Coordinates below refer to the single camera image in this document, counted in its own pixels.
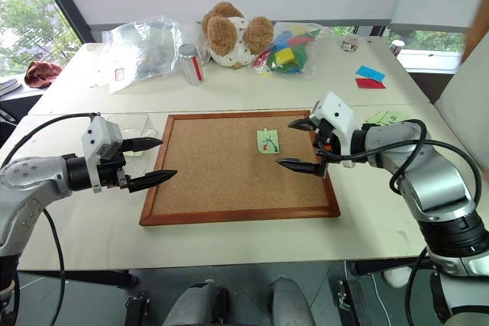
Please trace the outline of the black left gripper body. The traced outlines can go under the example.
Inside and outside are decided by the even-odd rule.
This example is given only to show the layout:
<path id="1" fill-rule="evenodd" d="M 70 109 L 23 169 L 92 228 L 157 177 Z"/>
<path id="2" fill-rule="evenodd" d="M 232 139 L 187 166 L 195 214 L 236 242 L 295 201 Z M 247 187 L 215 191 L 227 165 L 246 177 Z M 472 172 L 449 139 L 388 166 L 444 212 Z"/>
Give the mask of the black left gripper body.
<path id="1" fill-rule="evenodd" d="M 107 188 L 126 189 L 129 178 L 124 171 L 125 165 L 126 160 L 120 147 L 101 157 L 97 164 L 100 185 Z"/>

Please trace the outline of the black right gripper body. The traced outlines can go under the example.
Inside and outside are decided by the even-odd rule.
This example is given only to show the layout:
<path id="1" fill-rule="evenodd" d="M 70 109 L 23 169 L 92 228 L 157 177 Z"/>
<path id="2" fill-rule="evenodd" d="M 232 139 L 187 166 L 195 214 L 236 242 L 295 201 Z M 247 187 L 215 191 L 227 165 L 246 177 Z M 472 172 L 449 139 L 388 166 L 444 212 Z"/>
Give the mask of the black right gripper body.
<path id="1" fill-rule="evenodd" d="M 327 177 L 329 164 L 341 162 L 337 158 L 341 155 L 341 144 L 333 130 L 334 127 L 326 119 L 321 119 L 315 129 L 313 146 L 316 148 L 316 155 L 320 158 L 320 163 L 314 169 L 316 176 Z"/>

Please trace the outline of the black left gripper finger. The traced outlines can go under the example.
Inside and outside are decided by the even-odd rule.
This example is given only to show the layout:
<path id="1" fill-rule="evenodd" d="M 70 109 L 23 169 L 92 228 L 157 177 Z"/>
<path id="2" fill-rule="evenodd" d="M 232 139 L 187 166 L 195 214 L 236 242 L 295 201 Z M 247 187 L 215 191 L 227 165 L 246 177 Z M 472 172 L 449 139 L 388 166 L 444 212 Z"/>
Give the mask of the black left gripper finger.
<path id="1" fill-rule="evenodd" d="M 124 139 L 121 143 L 122 152 L 141 152 L 161 145 L 163 141 L 155 137 L 134 137 Z"/>
<path id="2" fill-rule="evenodd" d="M 150 189 L 158 186 L 163 182 L 171 179 L 177 174 L 176 169 L 162 169 L 146 173 L 144 176 L 138 178 L 128 178 L 127 189 L 129 192 L 137 192 L 144 189 Z"/>

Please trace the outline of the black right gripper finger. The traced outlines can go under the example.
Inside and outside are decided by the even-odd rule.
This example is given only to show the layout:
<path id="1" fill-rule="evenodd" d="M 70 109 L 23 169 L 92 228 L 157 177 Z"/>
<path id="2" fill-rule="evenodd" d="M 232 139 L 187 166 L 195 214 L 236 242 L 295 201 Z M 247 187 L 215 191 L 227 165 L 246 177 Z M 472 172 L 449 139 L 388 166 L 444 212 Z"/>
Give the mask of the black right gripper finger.
<path id="1" fill-rule="evenodd" d="M 317 163 L 309 163 L 297 158 L 280 158 L 276 159 L 276 162 L 296 173 L 312 174 L 314 176 L 319 175 L 319 165 Z"/>
<path id="2" fill-rule="evenodd" d="M 300 118 L 291 121 L 287 127 L 300 131 L 315 131 L 317 126 L 309 118 Z"/>

